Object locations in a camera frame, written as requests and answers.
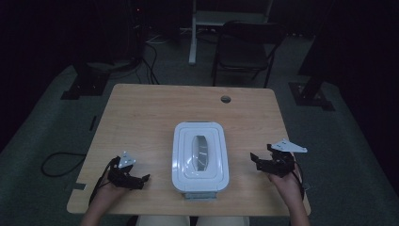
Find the wooden table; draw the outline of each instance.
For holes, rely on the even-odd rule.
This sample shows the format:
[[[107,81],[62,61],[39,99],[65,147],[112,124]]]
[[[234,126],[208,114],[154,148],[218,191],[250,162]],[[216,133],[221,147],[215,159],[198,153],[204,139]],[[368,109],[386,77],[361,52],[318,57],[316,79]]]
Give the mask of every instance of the wooden table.
[[[231,102],[221,102],[229,96]],[[216,121],[223,126],[230,183],[214,201],[184,199],[171,181],[173,133],[182,121]],[[109,213],[128,215],[288,216],[288,210],[249,153],[270,158],[267,143],[288,138],[271,89],[116,85],[68,202],[71,213],[85,213],[88,199],[108,162],[128,152],[131,174],[151,178]],[[304,200],[308,214],[311,209]]]

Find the black office chair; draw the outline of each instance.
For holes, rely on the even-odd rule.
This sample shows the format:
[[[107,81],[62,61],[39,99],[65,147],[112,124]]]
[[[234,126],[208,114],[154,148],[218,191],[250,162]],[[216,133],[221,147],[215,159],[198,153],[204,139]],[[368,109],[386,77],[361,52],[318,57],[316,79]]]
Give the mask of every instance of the black office chair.
[[[216,71],[221,67],[227,71],[253,72],[252,80],[259,72],[267,70],[263,85],[266,88],[276,49],[285,37],[285,28],[280,24],[226,22],[217,39],[212,68],[213,86],[216,85]]]

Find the floor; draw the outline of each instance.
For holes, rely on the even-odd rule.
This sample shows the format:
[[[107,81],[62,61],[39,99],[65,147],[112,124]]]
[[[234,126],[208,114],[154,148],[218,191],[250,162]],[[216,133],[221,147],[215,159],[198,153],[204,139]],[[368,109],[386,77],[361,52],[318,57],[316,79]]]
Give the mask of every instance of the floor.
[[[190,39],[183,32],[180,44],[163,37],[149,41],[145,59],[163,85],[211,86],[215,36],[199,34],[197,64],[188,65]],[[325,83],[322,91],[335,111],[317,106],[298,106],[288,83],[306,83],[297,72],[311,40],[287,37],[277,51],[268,88],[276,92],[289,139],[309,152],[298,154],[311,204],[313,225],[397,225],[399,199],[375,160],[367,141],[343,101],[337,87]],[[109,66],[92,64],[101,70]],[[60,100],[76,76],[73,67],[56,77],[42,95],[6,149],[0,155],[0,225],[78,225],[81,215],[67,212],[80,167],[62,177],[44,176],[41,164],[50,154],[85,154],[92,141],[107,99],[115,84],[148,83],[149,69],[112,73],[102,96]],[[220,76],[219,86],[260,89],[264,74],[254,81],[234,74]],[[81,156],[60,156],[45,170],[61,173]],[[106,216],[102,225],[125,225],[130,216]],[[251,226],[288,225],[288,218],[250,218]]]

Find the hand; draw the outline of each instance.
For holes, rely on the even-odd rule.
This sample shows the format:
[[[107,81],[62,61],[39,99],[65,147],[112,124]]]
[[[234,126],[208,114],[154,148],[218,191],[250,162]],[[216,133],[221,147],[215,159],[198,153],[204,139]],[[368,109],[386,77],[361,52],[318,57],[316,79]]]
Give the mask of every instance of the hand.
[[[302,195],[299,189],[300,184],[292,173],[285,175],[283,178],[274,174],[268,174],[268,178],[276,186],[288,207],[302,203]]]
[[[116,187],[108,181],[108,172],[105,174],[97,194],[83,216],[81,226],[97,226],[101,217],[111,206],[129,191],[128,188]]]
[[[294,175],[292,173],[289,173],[283,178],[280,178],[277,175],[268,174],[268,178],[276,186],[279,194],[281,195],[282,199],[288,207],[288,210],[290,211],[291,225],[311,225],[302,201],[299,182],[296,180]]]

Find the white plastic container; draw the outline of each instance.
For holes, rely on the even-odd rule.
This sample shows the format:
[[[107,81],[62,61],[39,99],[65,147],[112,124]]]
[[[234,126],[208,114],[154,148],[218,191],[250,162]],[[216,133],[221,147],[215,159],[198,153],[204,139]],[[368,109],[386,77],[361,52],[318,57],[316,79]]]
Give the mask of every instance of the white plastic container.
[[[174,132],[172,182],[187,199],[215,199],[229,184],[223,128],[213,121],[181,122]]]

